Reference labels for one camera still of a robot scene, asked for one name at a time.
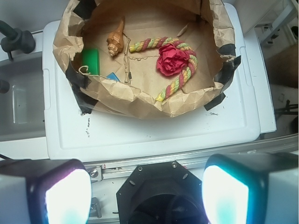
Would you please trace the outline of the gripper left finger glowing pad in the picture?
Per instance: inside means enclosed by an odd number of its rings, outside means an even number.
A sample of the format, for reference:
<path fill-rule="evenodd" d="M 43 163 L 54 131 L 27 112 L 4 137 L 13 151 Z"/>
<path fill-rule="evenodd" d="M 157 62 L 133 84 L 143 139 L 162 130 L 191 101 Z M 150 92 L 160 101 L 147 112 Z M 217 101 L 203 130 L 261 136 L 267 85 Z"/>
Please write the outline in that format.
<path fill-rule="evenodd" d="M 85 224 L 91 179 L 77 160 L 1 160 L 2 224 Z"/>

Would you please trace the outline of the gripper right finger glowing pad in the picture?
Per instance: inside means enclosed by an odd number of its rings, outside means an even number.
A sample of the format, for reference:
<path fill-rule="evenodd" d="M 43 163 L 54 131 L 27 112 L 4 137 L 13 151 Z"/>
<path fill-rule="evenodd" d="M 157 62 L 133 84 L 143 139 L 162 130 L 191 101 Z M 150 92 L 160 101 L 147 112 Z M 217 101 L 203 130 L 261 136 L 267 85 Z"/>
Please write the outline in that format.
<path fill-rule="evenodd" d="M 297 224 L 299 157 L 214 154 L 203 173 L 202 199 L 212 224 Z"/>

